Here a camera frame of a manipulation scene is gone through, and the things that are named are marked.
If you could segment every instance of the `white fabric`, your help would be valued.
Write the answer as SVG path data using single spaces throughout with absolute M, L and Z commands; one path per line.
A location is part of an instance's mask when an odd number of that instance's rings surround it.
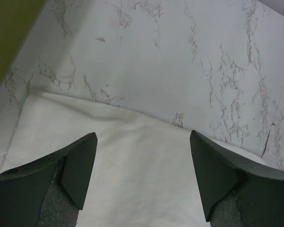
M 96 132 L 98 147 L 76 227 L 210 226 L 197 187 L 190 131 L 130 110 L 31 94 L 1 171 L 43 157 L 89 132 Z M 264 164 L 251 153 L 238 152 Z

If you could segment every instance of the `white surface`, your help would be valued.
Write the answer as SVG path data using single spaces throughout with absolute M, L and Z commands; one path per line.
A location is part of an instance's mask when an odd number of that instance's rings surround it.
M 0 87 L 0 153 L 32 88 L 195 129 L 284 170 L 284 17 L 255 0 L 49 0 Z
M 190 131 L 130 110 L 32 94 L 2 171 L 43 157 L 93 131 L 98 137 L 97 154 L 77 227 L 210 226 L 195 178 Z M 264 163 L 254 154 L 238 152 Z

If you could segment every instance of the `marble surface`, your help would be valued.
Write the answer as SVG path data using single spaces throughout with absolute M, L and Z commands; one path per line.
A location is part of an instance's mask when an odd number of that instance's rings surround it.
M 31 89 L 136 110 L 284 170 L 284 17 L 255 0 L 47 1 L 0 87 L 0 159 Z

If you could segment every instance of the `olive green wall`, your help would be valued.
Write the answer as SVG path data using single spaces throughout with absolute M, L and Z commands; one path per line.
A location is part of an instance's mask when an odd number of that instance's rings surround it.
M 45 0 L 0 0 L 0 82 Z

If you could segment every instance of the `gray foam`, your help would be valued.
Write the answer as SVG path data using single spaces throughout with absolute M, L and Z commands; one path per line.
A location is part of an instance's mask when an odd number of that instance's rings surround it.
M 62 164 L 63 161 L 58 164 L 46 192 L 37 227 L 74 227 L 76 225 L 79 209 L 58 182 Z
M 230 193 L 214 207 L 210 224 L 212 227 L 246 227 L 237 208 L 235 194 Z

